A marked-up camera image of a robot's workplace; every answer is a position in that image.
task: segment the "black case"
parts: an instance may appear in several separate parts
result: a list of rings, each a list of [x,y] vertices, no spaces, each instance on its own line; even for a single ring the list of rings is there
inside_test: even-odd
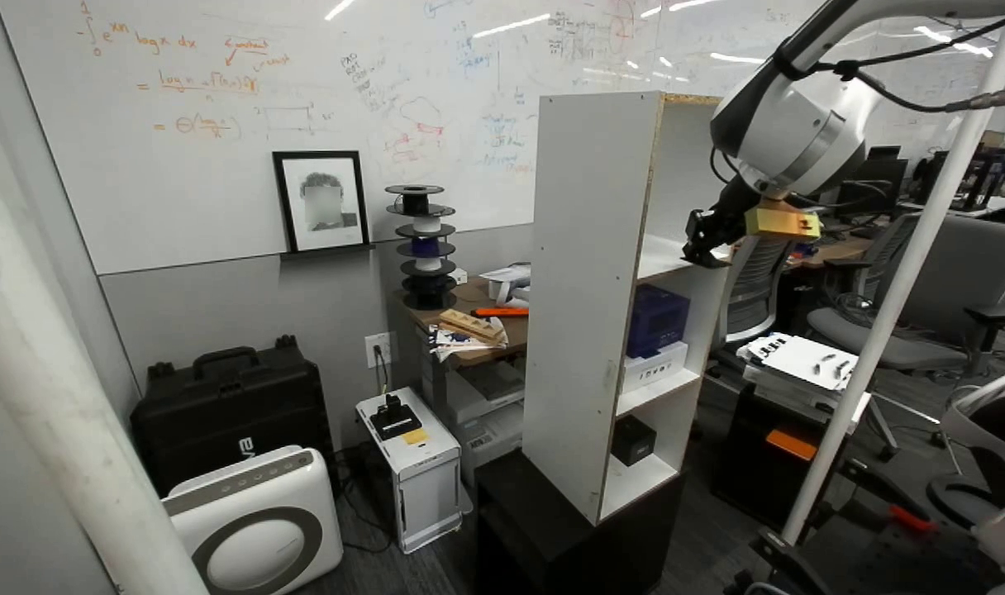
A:
[[[332,422],[319,368],[286,333],[273,351],[231,348],[187,370],[150,368],[147,399],[132,409],[132,441],[165,495],[182,478],[287,444],[328,455]]]

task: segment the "white shelving unit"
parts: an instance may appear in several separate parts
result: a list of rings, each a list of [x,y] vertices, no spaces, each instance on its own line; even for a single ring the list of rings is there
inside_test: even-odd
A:
[[[685,462],[727,282],[727,269],[696,269],[683,254],[688,214],[721,191],[708,172],[713,105],[666,93],[538,104],[524,450],[590,524],[638,503]],[[688,354],[626,384],[638,285],[688,297]],[[655,452],[631,466],[612,455],[623,417],[655,429]]]

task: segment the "shelf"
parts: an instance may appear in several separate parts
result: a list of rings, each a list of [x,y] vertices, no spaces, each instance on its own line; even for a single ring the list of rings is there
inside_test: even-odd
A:
[[[679,240],[657,236],[642,238],[638,278],[657,278],[679,269],[688,269]]]
[[[679,476],[679,470],[669,466],[663,455],[644,455],[634,466],[626,466],[615,455],[608,455],[602,520],[642,498],[670,476]]]
[[[653,399],[657,399],[657,397],[666,397],[666,395],[675,395],[675,390],[683,390],[683,386],[688,386],[688,384],[699,384],[699,379],[701,379],[701,373],[683,368],[683,370],[675,370],[675,373],[663,373],[663,378],[653,378],[653,379],[644,379],[644,384],[634,384],[634,386],[627,386],[627,390],[620,397],[615,417],[626,417],[626,413],[631,413],[631,409],[638,409],[638,407],[644,407],[644,405],[653,405]]]

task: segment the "pipe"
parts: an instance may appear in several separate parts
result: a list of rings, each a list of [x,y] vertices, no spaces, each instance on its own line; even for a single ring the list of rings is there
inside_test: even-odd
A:
[[[1005,87],[1005,32],[1001,32],[1001,42],[994,49],[994,60],[992,60],[992,70],[989,70],[989,81],[985,81],[985,93],[1001,91],[1001,87]],[[792,545],[798,545],[798,539],[803,534],[803,524],[806,524],[806,517],[811,517],[811,509],[815,509],[815,503],[818,503],[818,495],[821,495],[821,491],[824,491],[824,482],[829,476],[829,466],[835,466],[836,450],[840,450],[840,444],[846,438],[846,428],[849,428],[852,413],[858,413],[858,405],[867,395],[869,378],[873,378],[873,370],[881,363],[881,354],[888,351],[888,345],[889,345],[889,339],[896,331],[899,311],[902,311],[902,303],[906,303],[906,297],[914,291],[914,282],[918,278],[918,271],[925,265],[925,254],[928,254],[928,249],[933,249],[933,240],[940,236],[940,225],[943,225],[943,218],[947,218],[947,213],[949,213],[949,206],[953,206],[953,198],[956,198],[956,191],[961,186],[968,160],[972,160],[982,134],[989,130],[992,114],[994,109],[979,109],[979,114],[965,117],[965,124],[960,130],[960,140],[956,140],[956,146],[953,146],[953,153],[949,153],[949,160],[947,160],[947,167],[943,167],[943,172],[940,172],[940,180],[933,186],[933,195],[928,195],[925,213],[922,213],[922,221],[914,233],[914,238],[906,244],[906,254],[902,254],[902,263],[896,269],[896,278],[889,285],[889,294],[888,294],[888,302],[881,303],[881,311],[873,319],[873,326],[869,326],[869,339],[867,339],[867,345],[861,351],[861,363],[852,370],[852,379],[846,384],[846,390],[843,390],[843,397],[836,405],[836,413],[835,413],[835,421],[826,428],[826,438],[821,444],[821,452],[815,455],[815,462],[806,470],[806,478],[800,485],[800,495],[798,495],[798,503],[792,509],[792,520],[787,520],[787,526],[782,534]]]
[[[205,584],[0,195],[0,405],[132,595]]]

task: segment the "white cabinet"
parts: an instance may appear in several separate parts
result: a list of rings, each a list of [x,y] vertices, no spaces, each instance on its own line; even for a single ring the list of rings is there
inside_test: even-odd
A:
[[[719,198],[708,169],[719,101],[666,93],[538,104],[536,254],[524,450],[602,524],[683,472],[727,269],[685,263],[685,225]],[[683,363],[626,384],[631,297],[688,297]],[[615,421],[655,429],[655,452],[612,455]]]
[[[460,444],[415,390],[402,386],[394,395],[415,409],[419,429],[381,441],[370,417],[385,407],[385,397],[362,399],[357,413],[389,466],[396,539],[403,555],[411,555],[464,530]]]

